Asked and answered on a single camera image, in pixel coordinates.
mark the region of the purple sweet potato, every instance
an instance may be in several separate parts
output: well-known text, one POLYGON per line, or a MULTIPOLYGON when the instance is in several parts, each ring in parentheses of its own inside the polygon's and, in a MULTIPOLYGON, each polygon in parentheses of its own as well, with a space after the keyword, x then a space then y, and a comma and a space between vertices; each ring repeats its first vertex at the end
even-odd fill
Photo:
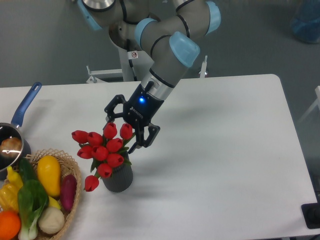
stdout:
POLYGON ((70 212, 75 201, 77 189, 77 180, 75 176, 69 174, 64 177, 61 184, 61 191, 60 191, 60 202, 62 207, 70 212))

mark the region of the tulip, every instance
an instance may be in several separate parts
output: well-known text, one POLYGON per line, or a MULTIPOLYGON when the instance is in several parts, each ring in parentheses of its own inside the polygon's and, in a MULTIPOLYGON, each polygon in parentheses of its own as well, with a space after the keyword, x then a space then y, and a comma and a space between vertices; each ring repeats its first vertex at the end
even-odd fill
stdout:
POLYGON ((122 137, 124 140, 128 140, 132 137, 132 126, 128 123, 124 123, 120 129, 120 137, 122 137))
POLYGON ((120 138, 111 139, 106 143, 106 148, 110 153, 118 152, 123 146, 123 141, 120 138))
POLYGON ((90 175, 85 178, 84 190, 86 192, 92 192, 99 185, 99 179, 96 176, 90 175))
POLYGON ((100 146, 104 142, 102 136, 94 131, 88 133, 87 140, 91 146, 100 146))
POLYGON ((117 127, 113 122, 108 122, 103 129, 103 135, 106 139, 113 139, 117 132, 117 127))
POLYGON ((98 161, 103 161, 107 159, 109 152, 104 146, 94 146, 91 154, 98 161))
POLYGON ((78 152, 77 155, 83 159, 91 159, 92 158, 92 146, 86 145, 83 146, 78 152))
POLYGON ((100 164, 97 171, 102 178, 109 178, 112 174, 112 168, 107 163, 100 164))
POLYGON ((88 142, 88 133, 86 131, 77 130, 71 133, 73 140, 80 144, 85 144, 88 142))
POLYGON ((120 154, 112 153, 109 154, 109 156, 106 158, 106 161, 110 167, 116 168, 119 167, 125 161, 125 159, 120 154))

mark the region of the blue light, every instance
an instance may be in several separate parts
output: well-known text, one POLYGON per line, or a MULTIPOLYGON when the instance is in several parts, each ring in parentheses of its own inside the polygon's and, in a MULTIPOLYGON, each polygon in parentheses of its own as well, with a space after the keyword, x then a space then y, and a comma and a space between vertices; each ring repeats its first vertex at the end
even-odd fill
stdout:
POLYGON ((145 101, 146 101, 146 100, 145 100, 143 97, 140 97, 140 98, 139 98, 139 102, 140 102, 140 103, 144 104, 145 101))

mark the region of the woven basket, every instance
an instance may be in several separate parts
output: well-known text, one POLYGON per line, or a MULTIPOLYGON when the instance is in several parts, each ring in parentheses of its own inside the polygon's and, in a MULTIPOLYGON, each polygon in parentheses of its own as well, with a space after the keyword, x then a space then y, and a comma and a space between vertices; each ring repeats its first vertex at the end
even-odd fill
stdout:
POLYGON ((77 206, 80 199, 80 193, 81 193, 81 172, 80 172, 78 163, 75 161, 75 159, 73 159, 72 156, 70 156, 69 154, 65 153, 62 150, 56 150, 52 148, 48 150, 38 150, 34 155, 28 154, 26 158, 29 159, 29 161, 33 165, 33 169, 36 171, 38 166, 38 161, 46 155, 51 155, 58 159, 60 163, 60 168, 61 168, 61 181, 65 176, 72 174, 74 175, 77 183, 76 192, 74 196, 74 203, 73 203, 71 212, 67 212, 63 208, 61 209, 64 215, 64 220, 65 220, 63 228, 54 235, 45 234, 38 228, 39 230, 38 236, 35 238, 35 240, 58 240, 67 231, 76 213, 77 206))

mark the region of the blue container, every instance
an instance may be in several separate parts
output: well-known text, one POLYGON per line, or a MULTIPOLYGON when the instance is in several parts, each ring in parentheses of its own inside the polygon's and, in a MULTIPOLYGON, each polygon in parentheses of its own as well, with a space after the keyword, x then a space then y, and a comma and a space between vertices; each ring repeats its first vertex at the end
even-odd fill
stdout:
POLYGON ((291 20, 293 34, 301 41, 320 42, 320 0, 303 0, 291 20))

